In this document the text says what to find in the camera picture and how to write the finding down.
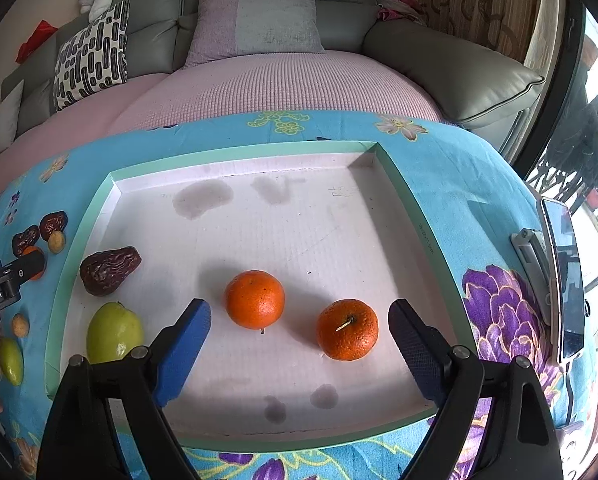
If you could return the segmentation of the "lilac grey cushion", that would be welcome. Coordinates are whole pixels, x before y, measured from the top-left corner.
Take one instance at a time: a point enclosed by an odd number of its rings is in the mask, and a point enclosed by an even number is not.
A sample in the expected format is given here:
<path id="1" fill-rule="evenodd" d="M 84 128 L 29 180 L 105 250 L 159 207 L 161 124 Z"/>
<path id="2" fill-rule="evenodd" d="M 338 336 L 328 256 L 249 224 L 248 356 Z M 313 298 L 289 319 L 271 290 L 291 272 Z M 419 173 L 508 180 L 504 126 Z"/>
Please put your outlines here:
<path id="1" fill-rule="evenodd" d="M 266 53 L 321 53 L 315 0 L 198 0 L 187 67 Z"/>

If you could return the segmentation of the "small round red date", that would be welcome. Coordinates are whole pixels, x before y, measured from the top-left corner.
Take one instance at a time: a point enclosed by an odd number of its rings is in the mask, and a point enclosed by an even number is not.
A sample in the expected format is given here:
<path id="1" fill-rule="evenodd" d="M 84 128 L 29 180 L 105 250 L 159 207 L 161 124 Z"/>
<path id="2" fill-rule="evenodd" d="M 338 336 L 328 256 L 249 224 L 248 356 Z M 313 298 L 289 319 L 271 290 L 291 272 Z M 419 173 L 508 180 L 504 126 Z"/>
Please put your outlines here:
<path id="1" fill-rule="evenodd" d="M 45 214 L 45 216 L 40 221 L 38 228 L 40 229 L 40 235 L 45 242 L 49 240 L 49 237 L 52 233 L 64 232 L 66 226 L 68 224 L 68 216 L 64 211 L 56 211 L 51 212 L 50 214 Z"/>

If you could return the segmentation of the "red bag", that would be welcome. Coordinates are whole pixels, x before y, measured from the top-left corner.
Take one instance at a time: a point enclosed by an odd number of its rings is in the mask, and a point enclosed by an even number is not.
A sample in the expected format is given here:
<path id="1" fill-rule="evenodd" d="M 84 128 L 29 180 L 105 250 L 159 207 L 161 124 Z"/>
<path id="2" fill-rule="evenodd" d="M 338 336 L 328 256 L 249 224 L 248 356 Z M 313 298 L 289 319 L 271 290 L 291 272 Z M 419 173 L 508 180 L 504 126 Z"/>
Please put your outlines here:
<path id="1" fill-rule="evenodd" d="M 26 62 L 32 53 L 34 53 L 44 42 L 57 32 L 58 28 L 48 21 L 39 21 L 32 35 L 23 43 L 17 52 L 16 63 L 21 65 Z"/>

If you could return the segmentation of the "grey leather sofa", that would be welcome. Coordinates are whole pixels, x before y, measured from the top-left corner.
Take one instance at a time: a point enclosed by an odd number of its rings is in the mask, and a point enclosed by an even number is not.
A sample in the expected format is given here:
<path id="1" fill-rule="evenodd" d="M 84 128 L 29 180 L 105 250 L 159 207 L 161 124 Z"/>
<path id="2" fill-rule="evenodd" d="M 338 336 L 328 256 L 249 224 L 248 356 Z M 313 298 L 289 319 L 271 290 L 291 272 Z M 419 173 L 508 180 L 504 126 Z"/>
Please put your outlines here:
<path id="1" fill-rule="evenodd" d="M 540 75 L 496 51 L 409 20 L 378 21 L 376 0 L 315 3 L 322 52 L 361 54 L 406 76 L 433 98 L 443 122 L 470 130 L 495 148 L 505 147 L 542 90 Z M 198 0 L 131 0 L 128 81 L 189 68 L 185 61 L 197 9 Z M 24 81 L 21 133 L 59 113 L 52 99 L 58 50 L 86 24 L 85 16 L 62 24 L 21 65 L 7 62 L 0 50 L 0 98 Z"/>

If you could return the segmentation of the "orange tangerine with stem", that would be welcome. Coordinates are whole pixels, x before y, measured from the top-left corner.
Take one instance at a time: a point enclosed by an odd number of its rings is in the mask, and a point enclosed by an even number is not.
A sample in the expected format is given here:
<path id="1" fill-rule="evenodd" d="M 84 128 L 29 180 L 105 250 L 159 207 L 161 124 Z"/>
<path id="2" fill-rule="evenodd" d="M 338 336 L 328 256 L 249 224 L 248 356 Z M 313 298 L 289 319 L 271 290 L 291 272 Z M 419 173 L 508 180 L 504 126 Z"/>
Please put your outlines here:
<path id="1" fill-rule="evenodd" d="M 316 340 L 321 350 L 337 361 L 357 361 L 377 343 L 375 311 L 357 299 L 337 300 L 324 309 L 316 321 Z"/>

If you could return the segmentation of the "brown longan near date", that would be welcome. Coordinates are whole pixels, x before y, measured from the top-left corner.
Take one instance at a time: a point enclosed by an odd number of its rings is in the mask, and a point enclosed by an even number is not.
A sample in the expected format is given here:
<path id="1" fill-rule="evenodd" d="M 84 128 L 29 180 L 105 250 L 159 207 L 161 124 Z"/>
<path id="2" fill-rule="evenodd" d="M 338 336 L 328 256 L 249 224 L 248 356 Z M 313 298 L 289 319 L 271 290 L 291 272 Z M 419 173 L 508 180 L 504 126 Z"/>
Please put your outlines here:
<path id="1" fill-rule="evenodd" d="M 54 255 L 60 254 L 64 250 L 64 246 L 66 246 L 66 237 L 64 233 L 56 230 L 50 233 L 48 240 L 47 240 L 48 249 Z"/>

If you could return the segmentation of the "light grey cushion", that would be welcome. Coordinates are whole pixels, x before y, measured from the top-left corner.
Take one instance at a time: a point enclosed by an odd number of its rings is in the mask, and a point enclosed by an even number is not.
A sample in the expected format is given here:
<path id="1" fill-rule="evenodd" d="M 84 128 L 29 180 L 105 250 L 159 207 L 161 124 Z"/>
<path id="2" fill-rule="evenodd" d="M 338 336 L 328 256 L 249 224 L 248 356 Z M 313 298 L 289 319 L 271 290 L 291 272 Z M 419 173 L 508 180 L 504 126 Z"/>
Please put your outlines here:
<path id="1" fill-rule="evenodd" d="M 20 80 L 6 98 L 0 102 L 0 154 L 14 143 L 23 88 L 24 81 Z"/>

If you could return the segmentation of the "brown patterned curtain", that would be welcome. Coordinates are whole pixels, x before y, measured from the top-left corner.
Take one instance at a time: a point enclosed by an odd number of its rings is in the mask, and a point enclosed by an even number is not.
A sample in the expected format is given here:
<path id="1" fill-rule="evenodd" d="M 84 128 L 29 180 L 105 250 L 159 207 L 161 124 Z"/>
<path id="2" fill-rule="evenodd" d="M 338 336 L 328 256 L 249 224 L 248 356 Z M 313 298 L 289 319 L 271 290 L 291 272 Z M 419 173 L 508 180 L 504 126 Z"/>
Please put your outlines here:
<path id="1" fill-rule="evenodd" d="M 525 59 L 540 0 L 419 0 L 426 25 L 518 62 Z"/>

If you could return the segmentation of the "large green jujube fruit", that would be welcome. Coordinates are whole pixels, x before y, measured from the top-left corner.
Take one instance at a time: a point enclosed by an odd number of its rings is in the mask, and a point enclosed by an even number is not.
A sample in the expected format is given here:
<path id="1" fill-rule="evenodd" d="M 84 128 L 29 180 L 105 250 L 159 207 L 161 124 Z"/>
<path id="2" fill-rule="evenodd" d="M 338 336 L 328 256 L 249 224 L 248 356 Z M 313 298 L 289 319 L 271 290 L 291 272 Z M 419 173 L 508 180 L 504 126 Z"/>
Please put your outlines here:
<path id="1" fill-rule="evenodd" d="M 142 320 L 121 302 L 103 304 L 86 334 L 87 359 L 93 364 L 121 360 L 144 343 Z"/>

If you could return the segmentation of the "brown longan near green fruit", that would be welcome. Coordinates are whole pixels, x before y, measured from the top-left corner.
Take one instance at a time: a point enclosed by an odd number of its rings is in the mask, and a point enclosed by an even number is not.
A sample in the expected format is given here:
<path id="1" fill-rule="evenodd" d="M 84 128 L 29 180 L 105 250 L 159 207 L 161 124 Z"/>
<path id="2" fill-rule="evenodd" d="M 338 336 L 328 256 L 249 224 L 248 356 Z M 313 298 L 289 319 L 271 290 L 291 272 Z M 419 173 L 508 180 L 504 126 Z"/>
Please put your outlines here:
<path id="1" fill-rule="evenodd" d="M 26 338 L 29 335 L 30 324 L 22 313 L 15 314 L 10 323 L 11 331 L 18 338 Z"/>

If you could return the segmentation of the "small green jujube fruit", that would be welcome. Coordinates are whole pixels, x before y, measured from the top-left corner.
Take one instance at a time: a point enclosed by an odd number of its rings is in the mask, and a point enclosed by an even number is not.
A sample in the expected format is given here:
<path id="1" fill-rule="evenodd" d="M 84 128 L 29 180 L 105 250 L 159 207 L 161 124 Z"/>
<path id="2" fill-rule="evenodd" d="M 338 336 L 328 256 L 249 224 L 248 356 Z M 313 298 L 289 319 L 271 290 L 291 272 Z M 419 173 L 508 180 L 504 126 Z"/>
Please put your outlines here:
<path id="1" fill-rule="evenodd" d="M 21 385 L 24 373 L 22 353 L 17 341 L 8 337 L 0 338 L 0 369 L 11 385 Z"/>

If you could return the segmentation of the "pink floral cloth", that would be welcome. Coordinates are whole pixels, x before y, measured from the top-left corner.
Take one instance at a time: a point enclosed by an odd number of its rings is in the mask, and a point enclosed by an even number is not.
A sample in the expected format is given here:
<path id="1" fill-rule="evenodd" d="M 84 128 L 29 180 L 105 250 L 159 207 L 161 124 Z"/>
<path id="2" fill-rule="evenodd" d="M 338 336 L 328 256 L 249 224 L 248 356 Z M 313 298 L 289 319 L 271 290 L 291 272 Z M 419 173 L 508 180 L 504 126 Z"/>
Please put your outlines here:
<path id="1" fill-rule="evenodd" d="M 380 22 L 409 20 L 425 26 L 425 15 L 417 0 L 376 0 Z"/>

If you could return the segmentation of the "blue floral tablecloth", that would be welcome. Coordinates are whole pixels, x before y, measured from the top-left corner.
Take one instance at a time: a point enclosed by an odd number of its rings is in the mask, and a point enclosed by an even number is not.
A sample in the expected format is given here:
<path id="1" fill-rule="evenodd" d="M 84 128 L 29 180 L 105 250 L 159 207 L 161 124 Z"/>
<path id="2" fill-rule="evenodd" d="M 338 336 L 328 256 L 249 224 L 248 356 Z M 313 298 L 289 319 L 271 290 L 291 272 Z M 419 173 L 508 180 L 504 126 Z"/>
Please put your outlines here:
<path id="1" fill-rule="evenodd" d="M 0 257 L 11 255 L 16 231 L 46 212 L 68 214 L 68 236 L 109 172 L 187 153 L 238 145 L 319 140 L 378 142 L 387 148 L 439 240 L 444 259 L 463 297 L 482 359 L 510 362 L 513 351 L 534 360 L 555 426 L 578 446 L 566 448 L 564 462 L 586 449 L 598 404 L 598 373 L 591 336 L 567 372 L 546 357 L 548 335 L 539 321 L 522 265 L 508 237 L 523 226 L 539 226 L 536 200 L 525 182 L 486 141 L 456 127 L 427 120 L 388 118 L 358 112 L 266 112 L 198 120 L 174 127 L 106 136 L 79 148 L 55 148 L 42 140 L 35 166 L 32 148 L 22 162 L 6 162 L 0 177 Z M 24 286 L 22 307 L 32 334 L 22 342 L 21 387 L 0 377 L 5 391 L 5 439 L 14 451 L 14 474 L 34 479 L 38 447 L 49 412 L 44 391 L 44 358 L 50 311 L 66 254 L 50 258 L 41 284 Z M 410 462 L 431 420 L 335 448 L 286 453 L 218 453 L 186 448 L 203 479 L 395 479 Z"/>

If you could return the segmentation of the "large wrinkled red date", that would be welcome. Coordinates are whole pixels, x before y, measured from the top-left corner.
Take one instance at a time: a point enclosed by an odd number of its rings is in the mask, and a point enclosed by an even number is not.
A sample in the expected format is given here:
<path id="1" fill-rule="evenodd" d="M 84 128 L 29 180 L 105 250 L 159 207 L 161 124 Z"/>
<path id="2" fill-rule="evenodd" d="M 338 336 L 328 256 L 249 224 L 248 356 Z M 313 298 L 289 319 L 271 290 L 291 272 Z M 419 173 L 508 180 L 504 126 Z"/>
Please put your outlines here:
<path id="1" fill-rule="evenodd" d="M 78 274 L 86 292 L 105 297 L 115 292 L 141 263 L 137 249 L 126 246 L 87 256 L 81 262 Z"/>

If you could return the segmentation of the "pink sofa seat cover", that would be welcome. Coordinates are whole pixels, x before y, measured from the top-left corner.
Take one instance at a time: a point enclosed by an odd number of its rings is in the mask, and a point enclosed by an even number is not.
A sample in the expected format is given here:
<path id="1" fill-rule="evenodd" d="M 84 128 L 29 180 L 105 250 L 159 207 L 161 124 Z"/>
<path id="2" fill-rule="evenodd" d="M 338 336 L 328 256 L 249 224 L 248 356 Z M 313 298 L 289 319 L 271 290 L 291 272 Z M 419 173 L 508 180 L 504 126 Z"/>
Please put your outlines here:
<path id="1" fill-rule="evenodd" d="M 364 55 L 342 51 L 226 58 L 102 90 L 23 133 L 0 154 L 0 194 L 33 166 L 119 133 L 225 115 L 360 110 L 442 122 L 420 86 Z"/>

